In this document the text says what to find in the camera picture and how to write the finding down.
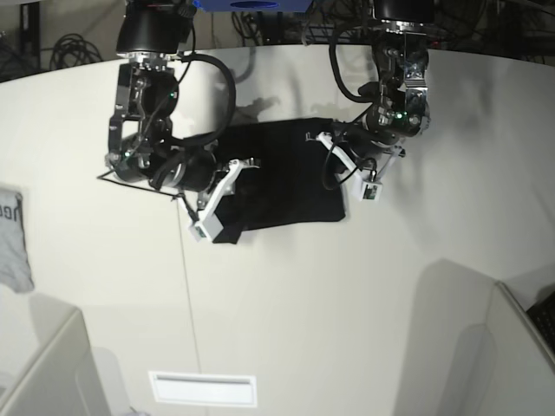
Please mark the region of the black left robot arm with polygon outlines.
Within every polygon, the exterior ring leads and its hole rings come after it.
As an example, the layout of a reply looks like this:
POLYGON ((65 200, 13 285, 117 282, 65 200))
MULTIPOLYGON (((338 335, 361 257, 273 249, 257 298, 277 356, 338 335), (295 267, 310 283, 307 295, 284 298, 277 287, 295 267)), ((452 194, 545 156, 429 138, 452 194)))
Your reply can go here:
POLYGON ((323 186, 341 185, 332 160, 345 152, 349 177, 369 172, 378 179, 396 159, 405 157, 406 140, 422 134, 430 123, 426 71, 429 64, 426 28, 434 22, 431 1, 363 1, 357 17, 334 29, 329 41, 330 66, 337 87, 348 100, 365 105, 350 122, 333 123, 330 148, 323 162, 323 186), (343 80, 337 47, 340 36, 355 31, 369 42, 377 78, 352 92, 343 80))

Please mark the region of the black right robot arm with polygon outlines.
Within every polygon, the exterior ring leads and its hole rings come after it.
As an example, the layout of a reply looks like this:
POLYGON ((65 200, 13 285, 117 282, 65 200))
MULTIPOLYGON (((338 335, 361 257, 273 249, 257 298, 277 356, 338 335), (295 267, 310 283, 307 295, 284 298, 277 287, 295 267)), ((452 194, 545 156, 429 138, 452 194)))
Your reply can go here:
POLYGON ((218 58, 196 49, 185 53, 187 39, 195 39, 192 1, 128 1, 116 44, 124 58, 119 67, 114 113, 108 124, 107 172, 117 185, 166 195, 186 202, 186 193, 206 195, 211 202, 234 186, 246 169, 259 160, 219 159, 218 141, 231 125, 237 89, 232 71, 218 58), (183 75, 173 62, 191 66, 201 62, 219 70, 227 99, 220 125, 209 133, 178 138, 172 114, 180 99, 183 75))

